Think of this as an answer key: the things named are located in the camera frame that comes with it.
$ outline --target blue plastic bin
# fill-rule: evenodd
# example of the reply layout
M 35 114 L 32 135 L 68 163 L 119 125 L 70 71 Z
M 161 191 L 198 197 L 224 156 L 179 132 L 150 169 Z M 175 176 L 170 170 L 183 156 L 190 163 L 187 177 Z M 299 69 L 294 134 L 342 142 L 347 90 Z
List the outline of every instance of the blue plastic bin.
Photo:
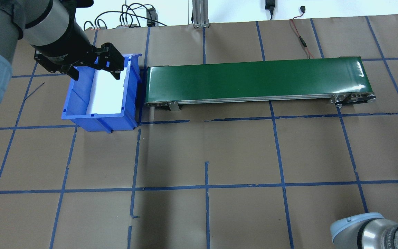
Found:
M 116 114 L 87 113 L 96 70 L 84 66 L 77 68 L 79 80 L 70 81 L 62 119 L 69 119 L 88 132 L 105 131 L 111 133 L 114 130 L 133 130 L 137 127 L 134 115 L 138 83 L 142 82 L 138 64 L 138 57 L 142 54 L 123 56 L 126 72 L 122 72 L 122 74 L 125 73 L 126 77 L 121 112 Z

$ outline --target white insert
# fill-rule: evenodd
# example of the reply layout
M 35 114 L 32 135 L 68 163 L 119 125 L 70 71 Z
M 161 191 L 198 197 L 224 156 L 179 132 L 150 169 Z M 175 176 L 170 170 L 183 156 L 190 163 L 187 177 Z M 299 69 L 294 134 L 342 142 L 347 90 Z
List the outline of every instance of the white insert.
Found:
M 120 79 L 116 80 L 109 72 L 96 70 L 86 114 L 121 113 L 126 74 L 127 68 L 125 67 L 121 72 Z

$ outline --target metal bracket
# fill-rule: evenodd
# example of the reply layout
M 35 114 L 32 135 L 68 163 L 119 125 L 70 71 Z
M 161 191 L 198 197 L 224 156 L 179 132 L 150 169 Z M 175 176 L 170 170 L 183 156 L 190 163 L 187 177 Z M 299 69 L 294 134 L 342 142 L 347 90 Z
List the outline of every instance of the metal bracket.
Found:
M 169 105 L 170 111 L 180 111 L 177 101 L 167 101 L 167 104 Z
M 376 96 L 374 93 L 344 93 L 336 94 L 330 99 L 330 103 L 334 104 L 337 108 L 345 105 L 361 104 L 374 102 Z
M 208 0 L 193 0 L 193 27 L 209 27 Z
M 177 101 L 167 101 L 167 102 L 158 102 L 158 103 L 148 103 L 145 106 L 151 107 L 168 107 L 170 111 L 180 111 L 180 106 Z

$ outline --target floor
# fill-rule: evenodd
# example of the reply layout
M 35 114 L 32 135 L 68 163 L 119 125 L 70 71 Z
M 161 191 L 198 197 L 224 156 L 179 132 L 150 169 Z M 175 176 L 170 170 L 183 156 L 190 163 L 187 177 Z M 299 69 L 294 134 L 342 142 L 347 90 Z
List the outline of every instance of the floor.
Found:
M 316 58 L 360 55 L 378 100 L 138 107 L 133 131 L 86 132 L 60 118 L 69 78 L 19 42 L 0 106 L 0 249 L 333 248 L 337 219 L 398 222 L 398 15 L 296 25 Z M 87 36 L 142 68 L 305 58 L 287 21 Z

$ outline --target metal post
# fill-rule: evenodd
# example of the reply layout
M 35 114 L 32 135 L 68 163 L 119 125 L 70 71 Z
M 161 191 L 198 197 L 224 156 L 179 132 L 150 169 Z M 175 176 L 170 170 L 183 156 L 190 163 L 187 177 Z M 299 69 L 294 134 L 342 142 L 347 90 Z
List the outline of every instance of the metal post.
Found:
M 209 27 L 208 0 L 193 0 L 193 27 Z

